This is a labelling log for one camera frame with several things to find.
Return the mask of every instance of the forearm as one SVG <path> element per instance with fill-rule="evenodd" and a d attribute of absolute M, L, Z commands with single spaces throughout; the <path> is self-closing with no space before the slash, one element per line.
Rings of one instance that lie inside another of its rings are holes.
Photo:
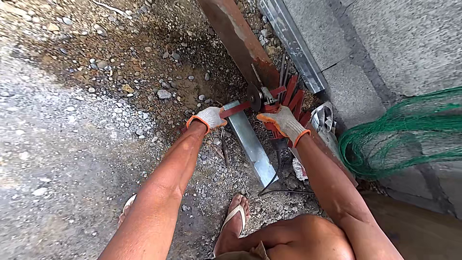
<path fill-rule="evenodd" d="M 360 221 L 376 224 L 366 203 L 348 177 L 316 146 L 310 135 L 303 135 L 299 139 L 297 150 L 321 207 L 337 225 L 341 226 L 341 218 L 346 214 Z"/>
<path fill-rule="evenodd" d="M 193 121 L 138 192 L 128 216 L 99 259 L 165 259 L 178 208 L 197 161 L 206 126 Z"/>

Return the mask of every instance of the work glove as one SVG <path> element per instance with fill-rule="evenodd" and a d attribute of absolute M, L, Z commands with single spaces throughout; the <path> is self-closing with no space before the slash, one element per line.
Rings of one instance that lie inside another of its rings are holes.
<path fill-rule="evenodd" d="M 191 116 L 191 118 L 186 122 L 186 127 L 189 128 L 191 122 L 194 119 L 198 119 L 207 126 L 207 132 L 205 134 L 208 134 L 210 130 L 226 125 L 228 123 L 228 121 L 220 118 L 221 111 L 222 109 L 219 107 L 210 106 L 197 113 L 197 115 Z"/>
<path fill-rule="evenodd" d="M 293 147 L 297 145 L 302 135 L 306 133 L 310 134 L 310 130 L 305 129 L 305 127 L 295 119 L 290 109 L 283 105 L 277 113 L 258 114 L 257 119 L 265 123 L 273 123 L 283 136 L 290 138 Z"/>

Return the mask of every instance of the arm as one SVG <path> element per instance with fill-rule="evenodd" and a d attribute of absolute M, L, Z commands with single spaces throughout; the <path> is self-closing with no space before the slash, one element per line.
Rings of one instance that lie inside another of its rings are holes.
<path fill-rule="evenodd" d="M 219 108 L 193 116 L 188 130 L 136 195 L 127 217 L 101 253 L 100 260 L 164 260 L 170 248 L 181 199 L 191 178 L 204 135 L 226 121 Z"/>
<path fill-rule="evenodd" d="M 288 107 L 281 107 L 276 114 L 259 114 L 257 118 L 274 123 L 292 140 L 321 207 L 346 233 L 357 259 L 402 259 L 348 177 L 318 148 Z"/>

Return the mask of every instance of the leg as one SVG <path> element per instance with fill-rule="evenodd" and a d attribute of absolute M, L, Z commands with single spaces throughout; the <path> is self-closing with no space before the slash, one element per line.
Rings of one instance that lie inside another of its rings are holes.
<path fill-rule="evenodd" d="M 329 220 L 314 215 L 278 221 L 243 238 L 225 236 L 226 244 L 219 243 L 220 238 L 217 241 L 216 253 L 249 251 L 262 241 L 271 260 L 355 259 L 345 233 Z"/>

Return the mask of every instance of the concrete wall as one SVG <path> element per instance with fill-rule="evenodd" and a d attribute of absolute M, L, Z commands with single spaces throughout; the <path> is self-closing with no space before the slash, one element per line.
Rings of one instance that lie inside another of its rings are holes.
<path fill-rule="evenodd" d="M 403 97 L 462 85 L 462 1 L 283 0 L 346 128 Z M 462 219 L 462 162 L 381 180 L 390 196 Z"/>

